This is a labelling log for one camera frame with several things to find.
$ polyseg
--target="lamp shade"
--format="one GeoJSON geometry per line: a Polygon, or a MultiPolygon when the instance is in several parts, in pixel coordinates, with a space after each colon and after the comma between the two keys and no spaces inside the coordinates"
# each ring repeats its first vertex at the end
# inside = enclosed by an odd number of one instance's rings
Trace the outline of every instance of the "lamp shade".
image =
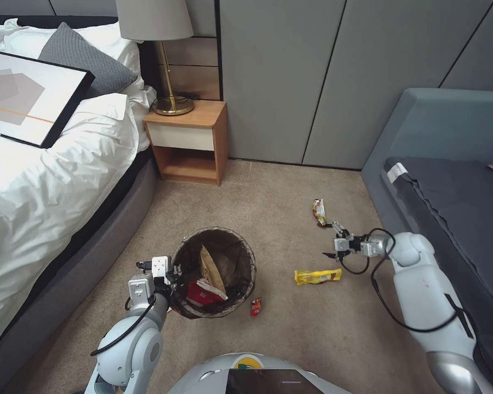
{"type": "Polygon", "coordinates": [[[133,40],[174,40],[193,36],[185,0],[117,0],[121,36],[133,40]]]}

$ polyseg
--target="bed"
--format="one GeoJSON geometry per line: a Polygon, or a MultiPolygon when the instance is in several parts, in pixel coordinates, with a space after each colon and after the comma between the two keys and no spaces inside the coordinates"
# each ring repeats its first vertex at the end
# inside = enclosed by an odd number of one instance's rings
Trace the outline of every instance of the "bed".
{"type": "Polygon", "coordinates": [[[362,177],[387,229],[423,234],[434,246],[442,271],[478,326],[475,361],[493,383],[490,163],[493,92],[407,89],[362,177]],[[398,163],[406,173],[388,176],[398,163]]]}
{"type": "Polygon", "coordinates": [[[36,58],[63,21],[139,76],[123,94],[83,100],[50,149],[0,137],[0,389],[111,267],[156,186],[142,124],[155,98],[143,80],[157,82],[146,69],[153,46],[109,40],[118,26],[108,17],[0,16],[0,34],[9,51],[36,58]]]}

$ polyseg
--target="wastebasket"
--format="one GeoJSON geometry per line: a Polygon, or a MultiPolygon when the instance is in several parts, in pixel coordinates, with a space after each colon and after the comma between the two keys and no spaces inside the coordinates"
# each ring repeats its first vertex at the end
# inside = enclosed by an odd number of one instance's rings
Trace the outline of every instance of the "wastebasket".
{"type": "Polygon", "coordinates": [[[235,311],[254,290],[256,260],[248,243],[236,232],[223,227],[207,227],[185,238],[173,254],[173,264],[180,264],[181,283],[171,295],[171,307],[182,316],[223,317],[235,311]],[[225,285],[228,299],[223,302],[196,306],[186,300],[188,285],[200,270],[199,255],[205,246],[225,285]]]}

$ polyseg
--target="wall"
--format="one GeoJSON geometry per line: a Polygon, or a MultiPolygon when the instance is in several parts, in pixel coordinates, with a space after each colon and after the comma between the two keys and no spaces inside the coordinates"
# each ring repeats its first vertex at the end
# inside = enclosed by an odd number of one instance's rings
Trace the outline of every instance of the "wall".
{"type": "Polygon", "coordinates": [[[228,151],[300,163],[343,0],[223,0],[228,151]]]}
{"type": "Polygon", "coordinates": [[[437,88],[491,0],[348,0],[303,164],[361,169],[403,90],[437,88]]]}
{"type": "MultiPolygon", "coordinates": [[[[167,43],[174,90],[222,89],[232,157],[359,169],[403,89],[493,90],[493,0],[222,0],[221,48],[214,0],[187,4],[196,37],[167,43]]],[[[116,15],[114,0],[0,0],[53,9],[116,15]]]]}

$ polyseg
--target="yellow snack wrapper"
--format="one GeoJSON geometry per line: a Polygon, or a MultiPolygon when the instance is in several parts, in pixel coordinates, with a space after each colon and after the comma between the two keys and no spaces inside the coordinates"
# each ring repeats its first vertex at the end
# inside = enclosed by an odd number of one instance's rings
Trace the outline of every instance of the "yellow snack wrapper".
{"type": "Polygon", "coordinates": [[[340,278],[340,268],[328,271],[294,271],[294,280],[298,286],[306,285],[307,283],[318,285],[323,282],[337,281],[340,278]]]}

